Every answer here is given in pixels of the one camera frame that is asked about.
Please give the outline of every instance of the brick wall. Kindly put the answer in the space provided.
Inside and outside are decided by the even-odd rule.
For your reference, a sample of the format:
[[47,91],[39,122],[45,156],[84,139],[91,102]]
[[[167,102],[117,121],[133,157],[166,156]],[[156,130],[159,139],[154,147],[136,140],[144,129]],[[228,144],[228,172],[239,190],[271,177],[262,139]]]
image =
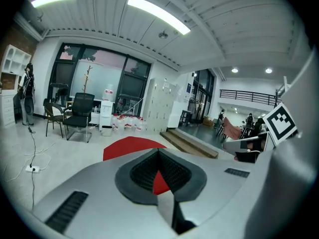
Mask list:
[[[37,43],[38,41],[14,22],[0,41],[0,59],[2,61],[5,49],[9,44],[33,56]],[[0,81],[3,90],[12,90],[14,89],[15,75],[1,74]]]

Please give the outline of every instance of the red carpet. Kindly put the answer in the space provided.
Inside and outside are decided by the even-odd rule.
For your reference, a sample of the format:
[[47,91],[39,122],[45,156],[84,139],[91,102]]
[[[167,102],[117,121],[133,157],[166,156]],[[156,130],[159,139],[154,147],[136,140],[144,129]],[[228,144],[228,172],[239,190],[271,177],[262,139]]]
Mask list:
[[[128,136],[106,147],[103,152],[103,161],[120,157],[123,155],[127,155],[132,152],[145,150],[145,149],[152,149],[152,148],[166,148],[166,147],[156,141],[139,138],[139,137]],[[155,195],[159,195],[168,190],[169,190],[168,185],[166,184],[160,172],[158,171],[154,180],[153,193]]]

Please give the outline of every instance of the cable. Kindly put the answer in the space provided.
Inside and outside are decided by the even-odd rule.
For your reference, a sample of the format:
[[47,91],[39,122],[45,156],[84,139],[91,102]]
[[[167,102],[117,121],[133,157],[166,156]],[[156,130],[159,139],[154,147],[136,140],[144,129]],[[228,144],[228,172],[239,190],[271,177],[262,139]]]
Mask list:
[[33,135],[32,135],[32,134],[34,134],[35,132],[32,132],[32,130],[31,130],[31,128],[30,128],[29,126],[28,126],[28,129],[29,129],[29,132],[30,132],[30,134],[31,134],[31,137],[32,137],[33,143],[34,143],[34,154],[33,154],[33,159],[31,160],[31,163],[30,163],[30,168],[31,168],[32,162],[33,162],[33,160],[34,160],[34,158],[35,158],[35,140],[34,140]]
[[144,98],[142,98],[141,100],[139,100],[133,107],[129,108],[126,112],[122,113],[120,116],[122,116],[123,114],[127,113],[129,110],[133,109],[136,105],[138,105],[138,103],[140,101],[142,101]]
[[33,168],[32,170],[32,174],[31,174],[31,179],[32,179],[32,184],[33,184],[33,190],[32,190],[32,210],[33,210],[33,207],[34,207],[34,181],[33,181],[33,171],[35,169]]
[[[42,150],[37,151],[35,154],[48,150],[49,148],[51,148],[51,147],[52,147],[53,145],[55,145],[56,143],[57,143],[57,142],[53,143],[50,147],[48,147],[48,148],[46,148],[46,149],[42,149]],[[24,155],[24,156],[30,156],[30,155],[33,155],[33,154],[34,154],[34,153],[23,154],[23,155]]]
[[[38,155],[36,155],[36,156],[41,156],[41,155],[46,155],[46,156],[48,156],[48,157],[50,158],[50,160],[49,160],[48,164],[46,165],[46,167],[40,168],[40,170],[44,170],[44,169],[46,169],[46,168],[49,166],[49,163],[51,162],[51,157],[50,157],[49,155],[45,154],[45,153],[38,154]],[[19,173],[17,174],[17,176],[15,176],[14,178],[12,178],[12,179],[10,179],[10,180],[5,181],[5,180],[3,179],[3,175],[4,175],[4,173],[5,173],[6,167],[7,167],[8,164],[9,164],[9,162],[8,162],[8,163],[6,164],[4,170],[3,170],[3,173],[2,173],[2,176],[1,176],[1,180],[4,181],[4,182],[9,182],[9,181],[13,181],[13,180],[15,180],[16,178],[18,178],[19,175],[20,175],[20,173],[22,172],[23,168],[25,167],[26,163],[28,162],[28,160],[30,160],[30,159],[32,159],[32,158],[33,158],[33,157],[28,158],[28,159],[25,161],[24,165],[21,167],[21,169],[20,169]]]

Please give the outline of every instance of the power strip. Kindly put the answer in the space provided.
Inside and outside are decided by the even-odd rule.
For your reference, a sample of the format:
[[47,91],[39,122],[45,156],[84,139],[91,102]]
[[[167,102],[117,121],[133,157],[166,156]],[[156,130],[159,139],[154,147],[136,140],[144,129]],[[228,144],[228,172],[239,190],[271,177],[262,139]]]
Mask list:
[[39,173],[40,172],[40,167],[39,166],[31,166],[30,165],[27,165],[25,170],[28,172],[28,173],[32,173],[32,170],[35,169],[33,171],[33,173]]

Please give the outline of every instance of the doorway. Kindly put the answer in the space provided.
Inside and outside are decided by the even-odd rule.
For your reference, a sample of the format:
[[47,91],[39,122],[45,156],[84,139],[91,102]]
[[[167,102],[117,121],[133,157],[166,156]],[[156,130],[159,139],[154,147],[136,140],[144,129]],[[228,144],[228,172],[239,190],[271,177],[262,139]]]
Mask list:
[[190,103],[195,103],[195,112],[190,120],[192,123],[202,123],[204,117],[208,115],[213,84],[214,77],[208,69],[196,72],[191,91],[192,100],[190,100]]

